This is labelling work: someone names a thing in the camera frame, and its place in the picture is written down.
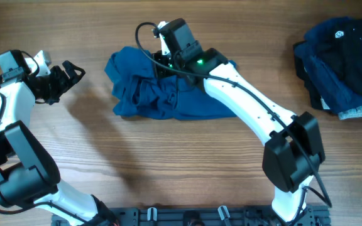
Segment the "blue polo shirt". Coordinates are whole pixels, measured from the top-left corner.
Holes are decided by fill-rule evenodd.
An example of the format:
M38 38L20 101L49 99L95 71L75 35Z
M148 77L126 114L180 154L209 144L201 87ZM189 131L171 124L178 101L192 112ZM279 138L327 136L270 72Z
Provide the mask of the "blue polo shirt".
M113 83L112 95L119 102L117 116L142 116L180 121L235 117L229 108L176 75L156 78L151 62L141 50L130 46L113 53L104 69Z

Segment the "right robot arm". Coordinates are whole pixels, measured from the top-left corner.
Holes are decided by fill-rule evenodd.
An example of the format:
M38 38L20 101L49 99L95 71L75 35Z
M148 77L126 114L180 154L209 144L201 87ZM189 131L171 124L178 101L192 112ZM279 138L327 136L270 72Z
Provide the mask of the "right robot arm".
M319 180L326 158L315 117L284 109L248 83L219 51L204 51L184 19L162 21L153 34L162 48L153 55L159 78L175 73L225 105L256 134L264 146L263 171L275 187L271 209L282 222L297 225L307 209L309 184Z

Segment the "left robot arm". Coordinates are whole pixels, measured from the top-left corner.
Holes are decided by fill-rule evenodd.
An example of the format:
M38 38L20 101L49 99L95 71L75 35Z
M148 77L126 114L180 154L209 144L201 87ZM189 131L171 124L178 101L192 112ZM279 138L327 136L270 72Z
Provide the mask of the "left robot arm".
M94 195L61 179L57 164L29 130L36 104L52 105L77 84L85 70L66 60L51 65L47 52L0 54L0 214L47 210L69 225L119 225Z

